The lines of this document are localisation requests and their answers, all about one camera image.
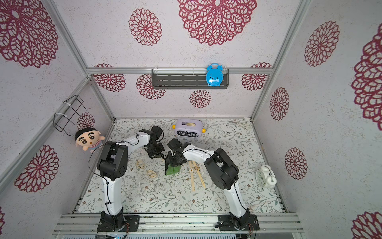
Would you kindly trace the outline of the green cleaning cloth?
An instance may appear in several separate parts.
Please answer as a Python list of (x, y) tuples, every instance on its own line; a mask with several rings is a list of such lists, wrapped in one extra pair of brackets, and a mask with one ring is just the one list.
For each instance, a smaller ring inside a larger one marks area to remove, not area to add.
[(165, 165), (165, 175), (166, 176), (175, 175), (175, 174), (179, 173), (181, 169), (182, 169), (181, 165), (178, 165), (175, 167), (171, 166), (170, 164)]

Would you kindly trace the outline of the beige watch long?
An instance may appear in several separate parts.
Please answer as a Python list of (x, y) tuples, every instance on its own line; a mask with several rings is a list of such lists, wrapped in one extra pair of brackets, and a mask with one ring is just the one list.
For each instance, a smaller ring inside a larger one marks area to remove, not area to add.
[(202, 187), (206, 188), (206, 184), (205, 184), (204, 179), (203, 179), (202, 174), (201, 174), (200, 166), (195, 161), (192, 161), (192, 163), (193, 163), (193, 166), (194, 166), (194, 170), (197, 172), (198, 177), (199, 177), (199, 179), (201, 181)]
[(189, 172), (191, 177), (191, 185), (192, 185), (192, 192), (195, 191), (195, 180), (194, 180), (194, 167), (192, 161), (188, 161), (189, 163)]

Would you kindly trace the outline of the beige watch top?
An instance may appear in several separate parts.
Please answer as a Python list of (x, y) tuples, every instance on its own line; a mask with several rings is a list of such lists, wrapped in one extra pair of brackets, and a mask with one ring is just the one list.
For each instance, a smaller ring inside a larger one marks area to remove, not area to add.
[(157, 173), (155, 171), (153, 171), (153, 170), (147, 170), (146, 174), (151, 179), (155, 179), (157, 177)]

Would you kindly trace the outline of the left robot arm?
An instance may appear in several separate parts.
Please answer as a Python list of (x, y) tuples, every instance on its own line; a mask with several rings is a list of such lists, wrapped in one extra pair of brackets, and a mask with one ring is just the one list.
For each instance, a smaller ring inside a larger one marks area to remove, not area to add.
[(136, 149), (144, 148), (149, 158), (162, 156), (165, 150), (161, 141), (163, 130), (159, 126), (142, 129), (134, 136), (120, 140), (107, 141), (101, 146), (97, 163), (97, 176), (104, 185), (104, 210), (101, 212), (100, 225), (116, 231), (124, 225), (121, 202), (121, 177), (128, 168), (128, 156)]

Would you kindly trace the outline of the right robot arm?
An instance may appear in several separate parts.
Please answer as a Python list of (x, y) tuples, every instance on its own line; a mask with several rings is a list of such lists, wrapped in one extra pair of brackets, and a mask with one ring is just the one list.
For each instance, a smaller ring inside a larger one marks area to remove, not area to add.
[(174, 138), (167, 144), (170, 151), (165, 158), (165, 165), (176, 167), (188, 161), (203, 164), (213, 183), (224, 191), (230, 208), (232, 222), (243, 227), (250, 219), (251, 213), (242, 198), (238, 181), (239, 169), (228, 154), (219, 148), (215, 151), (201, 149)]

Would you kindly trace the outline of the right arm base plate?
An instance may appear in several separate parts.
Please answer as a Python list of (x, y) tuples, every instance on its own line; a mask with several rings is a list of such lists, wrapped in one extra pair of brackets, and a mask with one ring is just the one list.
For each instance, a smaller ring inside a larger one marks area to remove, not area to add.
[(215, 228), (220, 231), (258, 231), (260, 230), (258, 219), (255, 215), (236, 218), (233, 215), (218, 215)]

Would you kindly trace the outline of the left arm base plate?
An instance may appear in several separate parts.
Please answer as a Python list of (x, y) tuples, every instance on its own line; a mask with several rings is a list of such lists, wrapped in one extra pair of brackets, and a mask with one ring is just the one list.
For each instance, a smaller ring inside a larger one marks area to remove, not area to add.
[(128, 215), (115, 219), (111, 219), (109, 215), (105, 215), (100, 219), (97, 227), (98, 233), (111, 233), (111, 232), (137, 232), (140, 223), (140, 216)]

